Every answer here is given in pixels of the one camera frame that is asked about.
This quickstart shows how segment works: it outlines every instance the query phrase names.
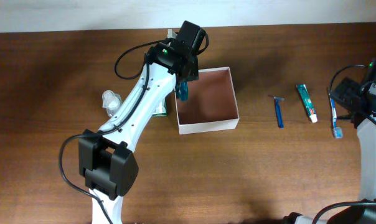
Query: toothpaste tube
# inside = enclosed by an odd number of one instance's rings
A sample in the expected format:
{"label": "toothpaste tube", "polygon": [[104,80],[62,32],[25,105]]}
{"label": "toothpaste tube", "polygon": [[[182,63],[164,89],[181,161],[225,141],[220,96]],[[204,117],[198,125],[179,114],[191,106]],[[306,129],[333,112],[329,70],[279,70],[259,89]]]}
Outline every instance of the toothpaste tube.
{"label": "toothpaste tube", "polygon": [[318,121],[317,120],[317,114],[315,113],[314,105],[310,100],[310,96],[308,95],[306,85],[305,84],[296,85],[296,87],[299,90],[301,99],[304,103],[304,106],[306,107],[306,111],[307,111],[308,116],[310,117],[310,120],[313,123],[317,122]]}

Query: blue toothbrush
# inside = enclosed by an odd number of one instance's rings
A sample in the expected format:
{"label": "blue toothbrush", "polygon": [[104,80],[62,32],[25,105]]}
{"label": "blue toothbrush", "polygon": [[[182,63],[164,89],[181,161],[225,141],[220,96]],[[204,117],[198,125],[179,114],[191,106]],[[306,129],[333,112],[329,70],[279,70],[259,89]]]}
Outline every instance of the blue toothbrush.
{"label": "blue toothbrush", "polygon": [[329,95],[329,99],[331,100],[331,110],[332,110],[332,132],[333,136],[336,139],[343,138],[343,129],[336,126],[336,108],[335,108],[335,101]]}

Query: open cardboard box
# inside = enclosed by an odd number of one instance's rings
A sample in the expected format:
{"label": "open cardboard box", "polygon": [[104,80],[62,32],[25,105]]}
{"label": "open cardboard box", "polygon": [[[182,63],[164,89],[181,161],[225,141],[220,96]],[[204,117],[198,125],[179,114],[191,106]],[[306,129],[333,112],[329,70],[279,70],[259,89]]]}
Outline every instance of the open cardboard box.
{"label": "open cardboard box", "polygon": [[234,129],[239,112],[229,67],[199,70],[199,80],[188,82],[188,100],[176,97],[180,134]]}

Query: toothpaste cap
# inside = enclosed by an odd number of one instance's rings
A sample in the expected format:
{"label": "toothpaste cap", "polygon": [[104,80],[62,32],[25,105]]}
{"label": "toothpaste cap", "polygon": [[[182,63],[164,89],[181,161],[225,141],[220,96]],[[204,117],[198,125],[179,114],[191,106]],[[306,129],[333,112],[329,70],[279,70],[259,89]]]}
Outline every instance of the toothpaste cap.
{"label": "toothpaste cap", "polygon": [[312,115],[310,115],[310,120],[311,120],[313,123],[317,122],[317,121],[318,121],[318,119],[317,119],[317,115],[316,115],[316,114],[312,114]]}

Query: brown wooden surface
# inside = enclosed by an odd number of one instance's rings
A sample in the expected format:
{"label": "brown wooden surface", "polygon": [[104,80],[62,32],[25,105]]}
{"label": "brown wooden surface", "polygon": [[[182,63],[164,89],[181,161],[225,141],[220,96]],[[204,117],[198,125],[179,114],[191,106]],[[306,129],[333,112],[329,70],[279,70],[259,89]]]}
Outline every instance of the brown wooden surface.
{"label": "brown wooden surface", "polygon": [[[126,223],[228,223],[246,218],[313,216],[355,200],[360,184],[356,130],[331,133],[326,87],[341,67],[376,57],[376,24],[207,28],[200,68],[229,66],[240,121],[234,130],[180,136],[170,115],[153,118],[135,152],[139,175],[123,202]],[[101,94],[125,98],[135,81],[113,64],[126,49],[163,39],[159,30],[0,34],[0,223],[89,223],[91,199],[67,186],[58,170],[62,141],[106,122]],[[121,63],[136,73],[137,50]],[[342,76],[359,79],[360,69]],[[318,115],[312,124],[295,89],[308,86]],[[279,129],[273,100],[284,97]],[[345,111],[337,109],[339,114]],[[77,142],[65,151],[78,174]]]}

